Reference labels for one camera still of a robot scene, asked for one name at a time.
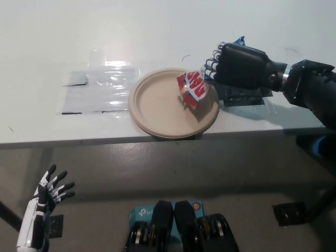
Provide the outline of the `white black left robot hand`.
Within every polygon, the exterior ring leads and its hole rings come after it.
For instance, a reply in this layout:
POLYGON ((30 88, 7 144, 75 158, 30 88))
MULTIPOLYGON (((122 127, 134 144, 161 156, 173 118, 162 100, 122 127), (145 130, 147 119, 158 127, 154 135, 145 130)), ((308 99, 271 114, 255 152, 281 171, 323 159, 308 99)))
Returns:
POLYGON ((53 164, 44 173, 33 197, 27 204, 19 230, 17 251, 48 251, 51 228, 50 215, 57 204, 75 195, 75 192, 70 190, 74 187, 74 182, 61 186, 57 185, 67 176, 67 171, 52 177, 55 170, 56 165, 53 164))

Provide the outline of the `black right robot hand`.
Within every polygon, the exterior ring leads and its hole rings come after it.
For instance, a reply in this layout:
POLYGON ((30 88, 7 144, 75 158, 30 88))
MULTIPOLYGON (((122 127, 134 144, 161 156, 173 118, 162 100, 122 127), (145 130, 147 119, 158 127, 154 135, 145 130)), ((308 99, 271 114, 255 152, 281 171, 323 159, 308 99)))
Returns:
POLYGON ((261 50, 224 43, 206 60, 203 73, 205 78, 218 84, 279 91, 287 68, 287 64, 272 61, 261 50))

